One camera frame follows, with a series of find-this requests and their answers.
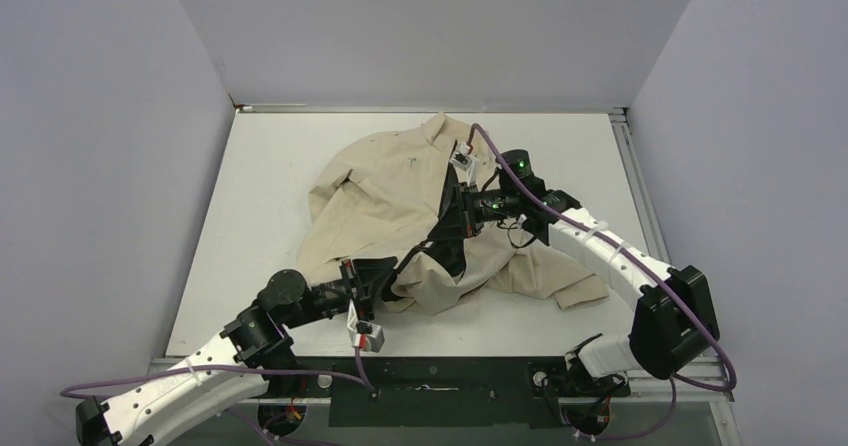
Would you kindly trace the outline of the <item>beige zip jacket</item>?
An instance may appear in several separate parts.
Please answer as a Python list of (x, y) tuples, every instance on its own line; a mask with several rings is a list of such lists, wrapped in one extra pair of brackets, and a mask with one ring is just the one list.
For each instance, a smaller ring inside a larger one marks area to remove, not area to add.
[(484, 227), (464, 241), (459, 272), (413, 249), (437, 222), (450, 155), (471, 127), (439, 113), (421, 126), (372, 134), (341, 150), (308, 195), (312, 226), (296, 268), (309, 285), (339, 278), (344, 259), (411, 258), (386, 288), (386, 307), (434, 315), (480, 287), (554, 299), (561, 309), (602, 300), (606, 282), (572, 257), (526, 233)]

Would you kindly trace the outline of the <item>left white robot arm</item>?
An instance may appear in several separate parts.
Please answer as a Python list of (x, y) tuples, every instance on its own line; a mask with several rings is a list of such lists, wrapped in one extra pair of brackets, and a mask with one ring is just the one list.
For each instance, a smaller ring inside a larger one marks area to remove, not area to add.
[(267, 391), (289, 394), (298, 379), (317, 375), (301, 365), (291, 330), (342, 315), (355, 352), (377, 352), (384, 343), (374, 303), (397, 275), (394, 257), (346, 259), (340, 276), (310, 285), (297, 270), (274, 273), (253, 302), (204, 345), (175, 366), (125, 380), (129, 391), (99, 399), (83, 387), (76, 437), (82, 445), (167, 445), (189, 429), (242, 400)]

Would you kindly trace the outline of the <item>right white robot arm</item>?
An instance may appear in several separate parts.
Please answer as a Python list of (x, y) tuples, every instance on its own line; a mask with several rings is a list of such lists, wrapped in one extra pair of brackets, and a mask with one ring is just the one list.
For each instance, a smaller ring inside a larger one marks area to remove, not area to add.
[(573, 196), (549, 189), (533, 172), (527, 151), (503, 154), (495, 189), (475, 183), (478, 160), (460, 144), (450, 155), (438, 222), (430, 241), (464, 240), (487, 223), (517, 221), (539, 242), (564, 253), (603, 280), (632, 310), (629, 333), (597, 334), (566, 355), (565, 380), (589, 394), (605, 377), (641, 370), (669, 379), (718, 340), (705, 275), (677, 269), (627, 244)]

